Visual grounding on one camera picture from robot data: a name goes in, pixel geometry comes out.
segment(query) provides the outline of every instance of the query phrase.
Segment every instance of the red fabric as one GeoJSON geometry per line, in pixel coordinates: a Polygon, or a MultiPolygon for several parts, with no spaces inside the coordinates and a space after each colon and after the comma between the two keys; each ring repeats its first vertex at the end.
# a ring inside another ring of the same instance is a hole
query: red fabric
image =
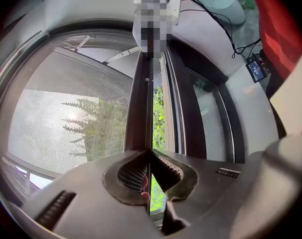
{"type": "Polygon", "coordinates": [[[302,36],[279,0],[255,0],[259,10],[263,50],[286,79],[302,55],[302,36]]]}

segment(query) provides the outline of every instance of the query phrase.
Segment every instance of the green foliage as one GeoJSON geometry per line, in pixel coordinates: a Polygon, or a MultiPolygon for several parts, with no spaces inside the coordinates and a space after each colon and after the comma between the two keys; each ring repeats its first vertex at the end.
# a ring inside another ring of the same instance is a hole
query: green foliage
{"type": "MultiPolygon", "coordinates": [[[[157,87],[153,94],[153,148],[165,149],[165,117],[163,103],[163,89],[157,87]]],[[[150,211],[156,211],[163,208],[165,194],[155,177],[151,180],[151,201],[150,211]]]]}
{"type": "Polygon", "coordinates": [[[153,148],[165,149],[163,89],[157,87],[153,94],[153,148]]]}
{"type": "Polygon", "coordinates": [[[77,99],[77,103],[62,104],[86,112],[86,118],[83,120],[64,119],[67,125],[63,128],[79,134],[79,138],[71,142],[84,142],[84,145],[78,144],[83,151],[72,152],[72,155],[84,156],[87,161],[92,161],[123,151],[126,117],[119,103],[77,99]]]}

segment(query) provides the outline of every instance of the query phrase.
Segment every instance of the mesh screen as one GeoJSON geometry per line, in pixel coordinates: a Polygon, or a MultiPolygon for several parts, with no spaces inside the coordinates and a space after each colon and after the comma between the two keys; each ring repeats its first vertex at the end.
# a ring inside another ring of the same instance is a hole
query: mesh screen
{"type": "Polygon", "coordinates": [[[132,78],[74,54],[55,49],[40,64],[9,130],[11,154],[56,173],[123,151],[132,78]]]}

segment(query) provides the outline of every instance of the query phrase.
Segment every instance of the gray floor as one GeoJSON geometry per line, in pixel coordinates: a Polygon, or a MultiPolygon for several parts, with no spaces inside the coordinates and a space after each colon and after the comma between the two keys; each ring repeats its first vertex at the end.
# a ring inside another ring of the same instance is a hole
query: gray floor
{"type": "MultiPolygon", "coordinates": [[[[244,3],[245,0],[238,0],[240,4],[244,3]]],[[[235,46],[242,47],[252,42],[255,42],[260,38],[259,33],[259,12],[254,0],[250,0],[254,3],[254,9],[245,9],[245,22],[242,25],[233,25],[233,41],[235,46]]],[[[223,23],[228,32],[231,34],[231,26],[227,23],[223,23]]],[[[245,58],[248,57],[251,47],[246,48],[243,52],[245,58]]],[[[258,43],[252,50],[252,53],[258,53],[262,49],[261,43],[258,43]]]]}

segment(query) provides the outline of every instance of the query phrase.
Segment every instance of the small display screen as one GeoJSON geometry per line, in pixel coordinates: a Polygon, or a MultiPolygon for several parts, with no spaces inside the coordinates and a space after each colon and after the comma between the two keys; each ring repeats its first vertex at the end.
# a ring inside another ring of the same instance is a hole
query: small display screen
{"type": "Polygon", "coordinates": [[[254,82],[258,82],[263,78],[265,78],[263,70],[260,68],[260,66],[256,61],[249,63],[248,65],[246,65],[246,67],[250,71],[250,74],[254,82]]]}

